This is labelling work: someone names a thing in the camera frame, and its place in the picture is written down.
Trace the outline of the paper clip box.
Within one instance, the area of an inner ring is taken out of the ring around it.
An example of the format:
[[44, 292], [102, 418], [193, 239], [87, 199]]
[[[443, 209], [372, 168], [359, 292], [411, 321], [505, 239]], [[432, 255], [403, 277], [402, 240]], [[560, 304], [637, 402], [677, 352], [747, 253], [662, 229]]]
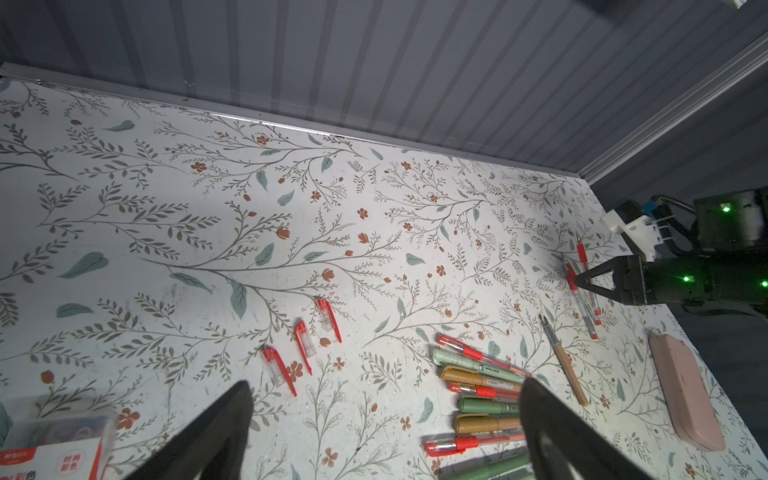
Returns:
[[98, 480], [116, 431], [115, 414], [19, 422], [1, 448], [1, 477]]

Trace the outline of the light green marker pen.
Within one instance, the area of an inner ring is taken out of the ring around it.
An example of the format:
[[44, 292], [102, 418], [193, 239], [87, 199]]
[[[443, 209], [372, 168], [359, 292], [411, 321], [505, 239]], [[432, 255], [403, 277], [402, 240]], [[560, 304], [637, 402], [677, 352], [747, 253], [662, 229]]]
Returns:
[[464, 357], [458, 353], [445, 349], [432, 347], [430, 357], [437, 366], [459, 367], [467, 371], [478, 373], [487, 377], [492, 377], [509, 382], [522, 384], [524, 376], [507, 369], [484, 364], [480, 361]]

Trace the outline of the floral table mat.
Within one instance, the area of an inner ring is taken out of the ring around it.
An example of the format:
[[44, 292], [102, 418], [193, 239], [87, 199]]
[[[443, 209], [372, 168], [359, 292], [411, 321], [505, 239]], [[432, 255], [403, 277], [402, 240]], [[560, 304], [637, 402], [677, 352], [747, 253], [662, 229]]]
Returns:
[[459, 465], [421, 447], [456, 411], [438, 335], [576, 406], [541, 314], [589, 400], [580, 416], [652, 476], [765, 478], [709, 372], [725, 450], [676, 435], [647, 343], [683, 337], [668, 308], [603, 302], [589, 337], [563, 261], [627, 252], [603, 213], [572, 177], [3, 79], [1, 426], [115, 414], [118, 479], [245, 380], [244, 478], [429, 479]]

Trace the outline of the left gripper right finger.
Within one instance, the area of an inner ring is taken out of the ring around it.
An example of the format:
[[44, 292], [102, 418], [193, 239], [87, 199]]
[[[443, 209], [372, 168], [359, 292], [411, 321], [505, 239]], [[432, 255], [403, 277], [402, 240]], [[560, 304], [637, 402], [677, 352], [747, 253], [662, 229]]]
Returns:
[[538, 380], [522, 384], [519, 409], [537, 479], [649, 477]]

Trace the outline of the pink pencil case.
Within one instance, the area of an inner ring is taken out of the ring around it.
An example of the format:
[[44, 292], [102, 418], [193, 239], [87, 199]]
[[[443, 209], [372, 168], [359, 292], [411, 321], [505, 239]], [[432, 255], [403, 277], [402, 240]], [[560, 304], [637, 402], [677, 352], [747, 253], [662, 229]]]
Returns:
[[725, 437], [693, 351], [668, 334], [651, 333], [649, 347], [676, 434], [702, 451], [724, 451]]

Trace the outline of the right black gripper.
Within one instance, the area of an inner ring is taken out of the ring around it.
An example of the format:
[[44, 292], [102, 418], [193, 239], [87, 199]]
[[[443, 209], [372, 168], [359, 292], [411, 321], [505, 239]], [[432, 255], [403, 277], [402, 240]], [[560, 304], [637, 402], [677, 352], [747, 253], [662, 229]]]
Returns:
[[[589, 283], [602, 276], [613, 279], [611, 288]], [[646, 262], [639, 256], [618, 256], [578, 274], [575, 285], [620, 304], [726, 302], [765, 307], [767, 258], [722, 255]]]

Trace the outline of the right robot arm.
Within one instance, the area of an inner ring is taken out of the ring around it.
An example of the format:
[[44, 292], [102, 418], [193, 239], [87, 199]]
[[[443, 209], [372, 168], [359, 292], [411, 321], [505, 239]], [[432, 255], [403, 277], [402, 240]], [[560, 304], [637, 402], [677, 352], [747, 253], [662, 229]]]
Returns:
[[630, 245], [581, 273], [571, 286], [623, 305], [678, 304], [702, 315], [767, 315], [767, 190], [709, 196], [688, 204], [655, 195], [606, 213]]

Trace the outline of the dark green marker pen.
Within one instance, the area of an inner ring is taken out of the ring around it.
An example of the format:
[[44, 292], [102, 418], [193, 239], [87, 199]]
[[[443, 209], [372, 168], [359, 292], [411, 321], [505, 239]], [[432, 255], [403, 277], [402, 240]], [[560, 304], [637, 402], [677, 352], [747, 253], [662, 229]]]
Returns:
[[462, 397], [458, 409], [464, 415], [518, 416], [519, 405], [514, 402], [498, 402], [491, 399]]

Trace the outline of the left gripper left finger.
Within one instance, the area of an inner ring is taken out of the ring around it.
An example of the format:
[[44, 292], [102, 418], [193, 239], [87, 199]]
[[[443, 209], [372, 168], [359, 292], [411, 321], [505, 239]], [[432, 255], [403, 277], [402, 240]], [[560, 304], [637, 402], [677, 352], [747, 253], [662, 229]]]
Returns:
[[229, 388], [130, 479], [238, 479], [254, 402], [247, 381]]

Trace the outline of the red pen cap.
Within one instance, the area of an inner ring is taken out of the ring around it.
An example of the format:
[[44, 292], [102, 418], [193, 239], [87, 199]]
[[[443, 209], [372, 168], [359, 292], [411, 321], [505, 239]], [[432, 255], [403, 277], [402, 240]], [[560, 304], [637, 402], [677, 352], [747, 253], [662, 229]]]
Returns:
[[317, 306], [319, 315], [321, 317], [321, 324], [325, 331], [329, 331], [334, 335], [334, 340], [337, 343], [342, 342], [341, 333], [337, 324], [334, 312], [331, 304], [322, 297], [315, 298], [315, 304]]
[[272, 347], [265, 347], [262, 350], [262, 356], [273, 383], [276, 386], [286, 385], [291, 394], [296, 397], [297, 391], [294, 386], [294, 381], [291, 379], [288, 369], [279, 352]]
[[316, 349], [312, 343], [311, 336], [305, 321], [301, 318], [298, 319], [294, 327], [294, 337], [298, 343], [299, 350], [302, 356], [304, 365], [310, 376], [313, 375], [313, 369], [311, 366], [310, 358], [316, 354]]

